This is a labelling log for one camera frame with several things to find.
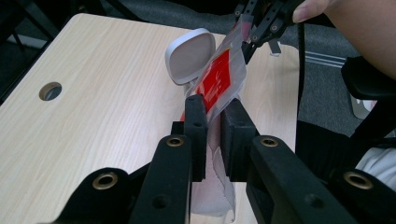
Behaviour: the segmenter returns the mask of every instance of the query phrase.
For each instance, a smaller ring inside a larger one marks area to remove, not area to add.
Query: gray floor
[[[121,0],[137,16],[152,23],[195,29],[204,27],[210,32],[227,34],[233,26],[233,15],[216,16],[197,13],[189,8],[171,4],[163,0]],[[31,0],[24,0],[24,6],[53,34],[58,31]],[[103,2],[108,16],[122,18],[113,7]],[[333,28],[316,25],[305,26],[306,50],[345,58],[358,55],[357,51]],[[24,21],[17,29],[20,35],[46,39],[29,21]],[[296,27],[290,27],[280,38],[282,44],[297,46]],[[22,52],[13,43],[0,46],[0,90],[9,77],[19,74],[38,50],[28,48]],[[353,134],[361,119],[352,113],[349,93],[341,78],[339,68],[315,63],[307,63],[305,70],[304,95],[300,106],[299,119],[317,124],[338,133]]]

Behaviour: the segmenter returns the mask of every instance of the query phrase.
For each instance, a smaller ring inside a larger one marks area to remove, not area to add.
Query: finger
[[[329,0],[305,0],[293,12],[293,22],[302,22],[314,18],[324,12]]]

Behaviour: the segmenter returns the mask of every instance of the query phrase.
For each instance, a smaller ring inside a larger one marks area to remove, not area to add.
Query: white cloth
[[[396,191],[396,148],[370,148],[356,169],[375,176]]]

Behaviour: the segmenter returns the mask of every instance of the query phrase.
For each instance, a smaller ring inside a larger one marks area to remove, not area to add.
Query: red label
[[[226,49],[207,67],[204,78],[197,87],[196,93],[204,96],[206,113],[231,86],[229,63],[230,50]]]

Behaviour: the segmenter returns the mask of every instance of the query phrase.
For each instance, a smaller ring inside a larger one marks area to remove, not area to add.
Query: light wood tabletop
[[[164,52],[188,31],[86,14],[62,29],[0,107],[0,223],[51,222],[90,173],[114,167],[129,174],[152,159],[184,109]],[[279,57],[267,45],[256,51],[241,96],[258,131],[294,149],[298,51],[281,49]],[[40,98],[57,85],[58,97]],[[245,185],[235,185],[235,223],[254,223]]]

